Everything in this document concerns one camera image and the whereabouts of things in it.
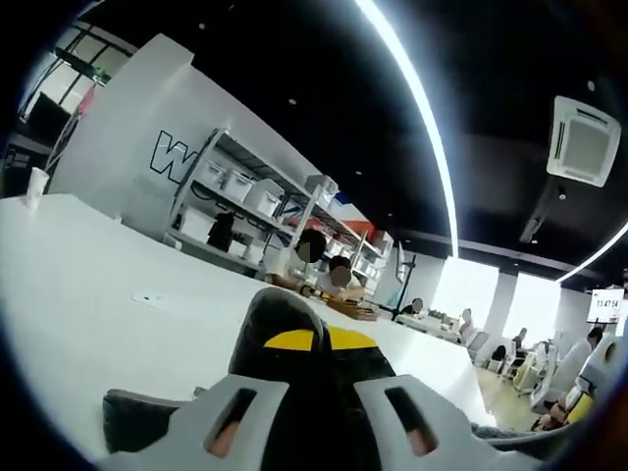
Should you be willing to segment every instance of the ceiling air conditioner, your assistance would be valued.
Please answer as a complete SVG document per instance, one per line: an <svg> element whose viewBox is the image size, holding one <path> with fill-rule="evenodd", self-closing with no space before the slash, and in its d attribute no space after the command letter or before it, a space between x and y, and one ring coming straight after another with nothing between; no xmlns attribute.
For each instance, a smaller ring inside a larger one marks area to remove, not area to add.
<svg viewBox="0 0 628 471"><path fill-rule="evenodd" d="M556 96L548 173L604 186L615 160L621 126L606 113Z"/></svg>

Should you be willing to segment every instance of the letter w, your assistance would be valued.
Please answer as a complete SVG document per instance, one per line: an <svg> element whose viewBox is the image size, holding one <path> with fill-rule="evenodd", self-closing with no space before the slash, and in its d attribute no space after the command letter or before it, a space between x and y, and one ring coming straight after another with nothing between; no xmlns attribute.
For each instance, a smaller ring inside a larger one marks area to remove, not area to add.
<svg viewBox="0 0 628 471"><path fill-rule="evenodd" d="M173 145L173 137L165 131L159 132L153 156L150 160L150 169L163 175L168 170L168 180L181 183L189 166L194 162L198 152L187 155L187 146L178 140Z"/></svg>

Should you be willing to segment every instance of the white storage box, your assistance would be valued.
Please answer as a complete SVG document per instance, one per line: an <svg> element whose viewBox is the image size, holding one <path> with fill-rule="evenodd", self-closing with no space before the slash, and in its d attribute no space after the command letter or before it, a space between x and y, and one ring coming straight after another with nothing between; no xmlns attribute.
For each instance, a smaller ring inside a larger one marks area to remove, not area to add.
<svg viewBox="0 0 628 471"><path fill-rule="evenodd" d="M342 212L342 205L340 204L340 202L337 199L332 198L332 202L330 203L330 205L327 208L327 210L336 219L342 219L341 214L340 214Z"/></svg>
<svg viewBox="0 0 628 471"><path fill-rule="evenodd" d="M321 195L318 197L318 201L316 201L316 204L318 204L321 208L328 208L333 200L334 195L326 189L323 189Z"/></svg>
<svg viewBox="0 0 628 471"><path fill-rule="evenodd" d="M237 199L238 201L244 201L244 198L248 192L253 188L253 180L249 177L241 174L236 170L229 170L225 177L225 184L223 190L228 195Z"/></svg>
<svg viewBox="0 0 628 471"><path fill-rule="evenodd" d="M185 208L179 231L205 243L216 220L194 208Z"/></svg>
<svg viewBox="0 0 628 471"><path fill-rule="evenodd" d="M198 181L211 188L220 187L227 171L216 162L209 161L198 176Z"/></svg>
<svg viewBox="0 0 628 471"><path fill-rule="evenodd" d="M341 257L346 257L349 260L351 259L351 255L353 255L353 249L352 248L343 247L342 250L340 251L340 256Z"/></svg>
<svg viewBox="0 0 628 471"><path fill-rule="evenodd" d="M321 185L332 196L338 193L338 184L327 175L310 175L305 181L305 189L310 193L313 193L318 185Z"/></svg>
<svg viewBox="0 0 628 471"><path fill-rule="evenodd" d="M264 247L256 243L251 243L244 251L244 259L257 265L264 256Z"/></svg>
<svg viewBox="0 0 628 471"><path fill-rule="evenodd" d="M328 253L328 255L335 257L336 255L340 255L343 248L344 248L344 245L342 245L337 240L332 239L328 242L327 248L325 249L325 251Z"/></svg>
<svg viewBox="0 0 628 471"><path fill-rule="evenodd" d="M393 248L393 237L386 231L376 231L373 237L373 245L379 248L383 254L387 254Z"/></svg>
<svg viewBox="0 0 628 471"><path fill-rule="evenodd" d="M243 258L246 251L246 245L237 240L232 240L232 244L229 246L229 254L235 257Z"/></svg>
<svg viewBox="0 0 628 471"><path fill-rule="evenodd" d="M266 189L263 182L256 183L244 198L245 205L269 217L273 217L280 202L280 198Z"/></svg>

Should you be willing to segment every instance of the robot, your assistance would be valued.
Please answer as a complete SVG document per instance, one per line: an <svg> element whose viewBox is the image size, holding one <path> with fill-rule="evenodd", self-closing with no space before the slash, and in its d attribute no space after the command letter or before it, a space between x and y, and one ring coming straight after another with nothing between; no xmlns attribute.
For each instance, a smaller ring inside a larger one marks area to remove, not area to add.
<svg viewBox="0 0 628 471"><path fill-rule="evenodd" d="M133 398L109 405L137 406ZM524 471L541 463L477 438L462 411L419 380L397 376L372 339L324 324L277 288L253 298L222 381L188 403L138 407L143 412L131 412L117 432L105 424L108 441L161 428L160 437L148 433L99 468ZM214 445L225 434L231 442L218 455Z"/></svg>

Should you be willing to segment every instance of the black hair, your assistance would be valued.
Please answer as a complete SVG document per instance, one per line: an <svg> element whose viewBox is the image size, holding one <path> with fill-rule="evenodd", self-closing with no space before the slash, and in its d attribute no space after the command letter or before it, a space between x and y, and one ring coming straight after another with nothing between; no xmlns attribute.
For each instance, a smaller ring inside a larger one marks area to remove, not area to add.
<svg viewBox="0 0 628 471"><path fill-rule="evenodd" d="M339 255L335 256L330 260L330 272L335 270L337 267L344 267L347 270L351 269L351 261L346 257L341 257Z"/></svg>
<svg viewBox="0 0 628 471"><path fill-rule="evenodd" d="M602 330L602 327L593 327L587 335L587 339L595 339L598 343L600 343L603 334L604 331Z"/></svg>
<svg viewBox="0 0 628 471"><path fill-rule="evenodd" d="M298 249L303 243L309 243L310 245L310 263L318 262L323 258L325 247L327 247L327 240L323 233L315 229L306 229L301 233L296 248Z"/></svg>

